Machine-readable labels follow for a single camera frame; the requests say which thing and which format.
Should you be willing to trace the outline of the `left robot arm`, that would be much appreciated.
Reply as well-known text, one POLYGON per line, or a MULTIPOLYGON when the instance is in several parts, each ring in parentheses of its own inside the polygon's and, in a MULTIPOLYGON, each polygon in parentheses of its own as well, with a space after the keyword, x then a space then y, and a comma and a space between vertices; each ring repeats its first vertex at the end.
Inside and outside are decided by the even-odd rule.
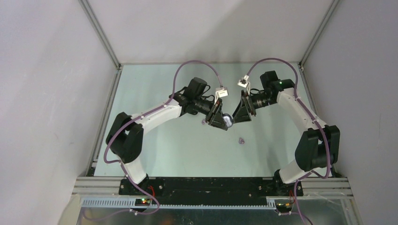
POLYGON ((106 137, 106 151, 117 155, 115 162, 120 163, 122 170, 132 182, 130 189, 137 195, 148 191, 147 173, 141 163, 140 154, 143 148, 144 136, 159 125, 179 118, 185 114, 205 115, 205 123, 228 130, 231 117, 222 113, 222 97, 228 95, 227 88, 221 86, 216 89, 214 99, 208 100, 205 96, 208 84, 201 78, 194 77, 188 86, 175 91, 169 99, 141 115, 119 113, 106 137))

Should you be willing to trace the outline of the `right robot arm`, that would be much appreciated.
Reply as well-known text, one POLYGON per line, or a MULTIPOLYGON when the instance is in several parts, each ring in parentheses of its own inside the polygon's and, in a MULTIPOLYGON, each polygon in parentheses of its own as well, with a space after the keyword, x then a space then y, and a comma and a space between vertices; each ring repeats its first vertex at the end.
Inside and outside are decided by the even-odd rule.
POLYGON ((284 109, 301 134, 294 159, 276 172, 279 178, 273 183, 273 190, 279 196, 287 195, 291 183, 310 174, 319 175, 317 169, 325 168, 322 178, 331 174, 331 166, 338 160, 340 130, 329 126, 310 110, 298 95, 297 86, 291 79, 281 80, 275 71, 260 76, 263 89, 252 94, 249 76, 238 81, 238 86, 246 88, 241 92, 241 100, 233 113, 233 123, 251 121, 260 108, 277 104, 284 109))

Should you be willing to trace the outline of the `purple earbud charging case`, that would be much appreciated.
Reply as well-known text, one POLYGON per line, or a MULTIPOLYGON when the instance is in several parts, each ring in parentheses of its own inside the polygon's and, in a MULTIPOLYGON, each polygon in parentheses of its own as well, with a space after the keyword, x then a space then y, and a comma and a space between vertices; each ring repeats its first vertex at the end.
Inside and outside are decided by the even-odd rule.
POLYGON ((224 113, 222 115, 222 118, 223 118, 227 128, 230 128, 233 126, 233 118, 228 113, 224 113))

